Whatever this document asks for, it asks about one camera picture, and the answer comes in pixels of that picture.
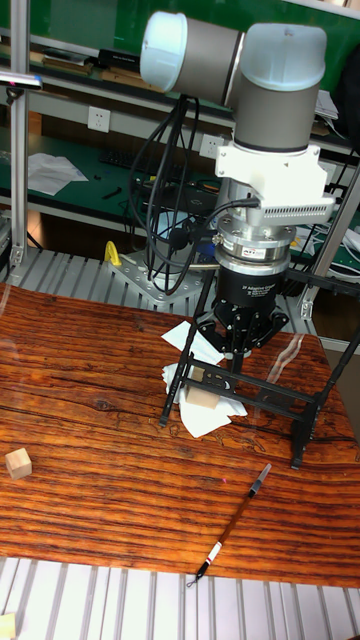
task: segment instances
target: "wooden table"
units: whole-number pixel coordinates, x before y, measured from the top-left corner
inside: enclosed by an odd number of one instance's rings
[[[181,320],[10,290],[0,454],[26,447],[33,473],[12,481],[1,465],[1,555],[195,572],[271,462],[209,574],[360,587],[360,453],[338,392],[299,471],[279,416],[249,408],[195,440],[175,407],[162,429],[162,367],[179,352],[161,335]],[[244,372],[267,377],[293,339],[278,334]],[[295,341],[279,381],[312,393],[325,355],[314,336]]]

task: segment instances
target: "white label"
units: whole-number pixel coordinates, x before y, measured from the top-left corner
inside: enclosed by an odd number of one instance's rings
[[[250,247],[243,247],[241,255],[243,258],[254,258],[255,260],[263,260],[266,255],[266,249],[251,249]]]
[[[210,551],[210,553],[209,553],[209,555],[208,555],[208,557],[207,557],[207,560],[208,560],[208,562],[209,562],[209,563],[210,563],[210,562],[212,562],[212,561],[214,560],[214,558],[216,558],[216,556],[217,556],[217,554],[219,553],[219,551],[220,551],[221,547],[222,547],[221,542],[217,542],[217,543],[213,546],[213,548],[211,549],[211,551]]]
[[[234,249],[234,243],[224,238],[224,247],[225,249],[229,249],[229,251],[232,251]]]

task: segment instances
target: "yellow object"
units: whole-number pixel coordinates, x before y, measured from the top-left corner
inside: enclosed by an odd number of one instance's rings
[[[108,262],[108,260],[111,261],[111,264],[113,264],[114,267],[120,267],[121,265],[119,254],[114,243],[111,240],[109,240],[105,249],[105,262]]]
[[[16,638],[14,613],[0,616],[0,638]]]

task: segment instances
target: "black stand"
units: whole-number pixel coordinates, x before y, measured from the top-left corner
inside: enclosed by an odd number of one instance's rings
[[[295,277],[293,276],[293,273],[294,270],[289,270],[287,277],[297,279],[297,272],[295,271]],[[339,364],[331,373],[323,390],[316,392],[313,395],[293,391],[292,389],[271,384],[241,373],[230,373],[226,369],[196,360],[191,353],[191,345],[193,343],[195,333],[199,328],[199,321],[201,321],[201,316],[204,312],[204,306],[209,294],[213,275],[214,271],[209,271],[207,273],[195,310],[194,318],[189,329],[186,344],[180,356],[179,364],[176,368],[164,409],[161,414],[160,425],[165,427],[167,423],[179,386],[183,387],[184,385],[188,385],[199,389],[205,389],[206,391],[221,395],[225,398],[240,400],[245,404],[250,404],[293,420],[291,425],[293,451],[291,467],[293,469],[299,469],[306,446],[313,438],[318,415],[323,408],[331,389],[342,374],[344,367],[347,365],[357,346],[360,344],[360,325],[356,329],[347,349],[340,358]],[[341,293],[351,293],[355,296],[360,295],[360,287],[358,285],[349,285],[347,283],[335,281],[333,278],[326,279],[317,277],[316,286],[322,286],[323,288],[330,289],[336,293],[339,291]],[[201,382],[189,378],[189,372],[192,366],[196,366],[204,370]],[[260,391],[257,397],[250,398],[241,393],[237,393],[235,388],[238,382],[244,382],[258,387]],[[296,400],[305,403],[305,406],[300,411],[291,410],[291,406]]]

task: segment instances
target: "black pen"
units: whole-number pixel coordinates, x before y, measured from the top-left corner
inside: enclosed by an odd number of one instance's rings
[[[223,546],[225,540],[227,539],[227,537],[230,535],[231,531],[235,527],[235,525],[236,525],[238,519],[240,518],[241,514],[245,511],[245,509],[248,506],[251,498],[256,496],[257,492],[259,491],[259,489],[260,489],[262,483],[264,482],[267,474],[269,473],[270,469],[271,469],[271,464],[267,464],[265,469],[260,473],[260,475],[257,478],[257,480],[255,480],[255,482],[252,485],[252,487],[251,487],[248,495],[246,496],[245,500],[241,503],[241,505],[238,508],[237,512],[231,518],[231,520],[230,520],[228,526],[226,527],[224,533],[220,536],[220,538],[217,541],[217,543],[211,549],[208,557],[206,558],[204,564],[200,567],[200,569],[197,572],[194,580],[192,582],[188,582],[187,583],[187,585],[186,585],[187,587],[191,587],[193,584],[198,582],[200,580],[200,578],[203,577],[205,571],[208,569],[208,567],[210,567],[212,561],[216,558],[216,556],[219,553],[221,547]]]

